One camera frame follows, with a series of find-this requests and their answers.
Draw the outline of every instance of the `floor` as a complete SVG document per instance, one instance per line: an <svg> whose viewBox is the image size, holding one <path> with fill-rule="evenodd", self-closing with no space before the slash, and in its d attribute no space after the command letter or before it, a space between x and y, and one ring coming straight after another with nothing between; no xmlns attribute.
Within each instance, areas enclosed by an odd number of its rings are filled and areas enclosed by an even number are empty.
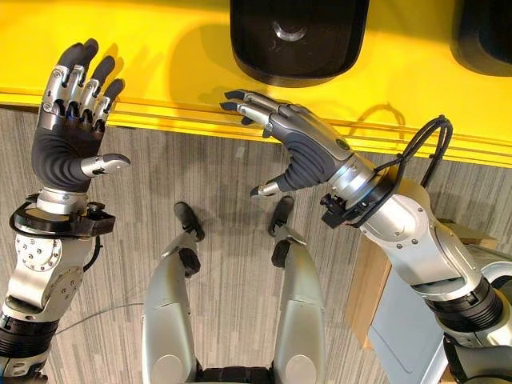
<svg viewBox="0 0 512 384"><path fill-rule="evenodd" d="M7 222L40 184L30 168L36 117L0 110L0 294L15 264ZM54 383L140 383L141 313L151 271L180 231L172 213L183 200L203 221L201 272L189 282L196 354L203 366L268 365L273 357L282 272L270 264L266 233L278 197L250 199L252 186L282 172L278 145L152 130L112 128L104 153L133 166L96 180L90 197L117 216L104 251L87 274L54 338L46 372ZM376 163L390 157L368 154ZM426 169L414 159L407 174ZM328 383L387 383L373 351L362 350L343 323L359 240L357 230L322 224L326 186L293 194L291 221L309 242L326 299ZM443 162L429 188L434 212L499 239L512 253L512 170Z"/></svg>

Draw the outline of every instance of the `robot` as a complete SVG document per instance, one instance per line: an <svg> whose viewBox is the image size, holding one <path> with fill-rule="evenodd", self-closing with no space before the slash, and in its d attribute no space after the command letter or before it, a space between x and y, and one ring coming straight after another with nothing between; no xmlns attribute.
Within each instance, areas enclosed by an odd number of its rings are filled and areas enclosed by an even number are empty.
<svg viewBox="0 0 512 384"><path fill-rule="evenodd" d="M32 147L32 165L43 188L13 213L18 262L0 320L0 374L4 382L46 382L41 370L50 342L101 248L99 236L115 218L88 202L90 180L130 165L120 154L98 156L106 119L123 88L114 80L99 93L114 60L102 60L86 82L98 44L90 39L62 54L43 95ZM287 170L254 188L271 196L323 183L334 193L321 201L330 227L359 228L386 253L398 275L434 312L444 331L445 352L458 382L512 382L512 282L499 288L475 266L459 239L433 216L425 187L448 147L452 126L440 116L414 136L392 162L376 166L355 153L336 130L304 106L277 102L247 90L226 93L221 107L263 125L263 136L283 143ZM407 161L436 130L439 142L421 184L402 179ZM197 273L196 242L205 234L184 202L174 211L180 234L164 250L146 296L142 333L145 384L253 382L319 384L326 354L323 300L304 238L287 226L293 199L277 205L269 233L272 263L284 270L275 356L267 367L203 369L194 355L185 279ZM87 255L94 252L88 262ZM512 276L512 266L499 276Z"/></svg>

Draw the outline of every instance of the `wooden panel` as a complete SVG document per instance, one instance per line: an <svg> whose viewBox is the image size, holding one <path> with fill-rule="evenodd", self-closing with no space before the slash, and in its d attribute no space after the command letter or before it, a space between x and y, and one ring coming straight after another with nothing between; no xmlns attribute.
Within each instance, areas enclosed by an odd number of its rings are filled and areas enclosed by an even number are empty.
<svg viewBox="0 0 512 384"><path fill-rule="evenodd" d="M363 348L371 348L368 329L374 320L390 270L391 264L384 251L367 237L361 236L345 321Z"/></svg>

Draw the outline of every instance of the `robotic hand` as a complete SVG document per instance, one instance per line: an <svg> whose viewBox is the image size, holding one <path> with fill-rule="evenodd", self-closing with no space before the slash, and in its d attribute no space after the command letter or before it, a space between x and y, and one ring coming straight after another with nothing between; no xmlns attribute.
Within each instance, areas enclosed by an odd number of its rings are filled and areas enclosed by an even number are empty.
<svg viewBox="0 0 512 384"><path fill-rule="evenodd" d="M115 217L88 202L90 180L130 165L120 154L98 155L106 120L124 82L100 91L114 69L106 56L86 82L98 52L89 39L68 48L53 68L39 110L32 167L43 184L11 216L18 262L0 318L0 382L46 382L40 374L60 318L101 247ZM93 238L96 247L89 263Z"/></svg>
<svg viewBox="0 0 512 384"><path fill-rule="evenodd" d="M511 298L492 287L460 240L434 217L424 189L450 142L446 118L428 122L396 160L375 166L303 106L247 90L226 97L223 109L242 114L242 124L262 124L263 137L273 136L291 155L285 173L254 188L251 196L331 184L336 195L322 199L327 208L322 220L332 228L360 228L386 252L398 275L434 312L457 380L512 382ZM436 130L439 142L421 185L402 180L407 161Z"/></svg>

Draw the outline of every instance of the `yellow table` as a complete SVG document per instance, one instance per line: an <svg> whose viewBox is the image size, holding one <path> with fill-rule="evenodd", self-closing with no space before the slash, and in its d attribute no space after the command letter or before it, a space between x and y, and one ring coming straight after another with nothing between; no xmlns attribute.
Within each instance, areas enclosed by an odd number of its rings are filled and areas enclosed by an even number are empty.
<svg viewBox="0 0 512 384"><path fill-rule="evenodd" d="M224 91L247 88L308 106L357 150L397 153L444 114L455 132L446 158L512 167L512 78L456 63L453 12L454 0L372 0L354 67L319 86L286 89L235 64L227 0L4 0L0 103L38 106L60 53L94 37L92 66L112 54L126 80L114 125L263 140L259 128L218 107Z"/></svg>

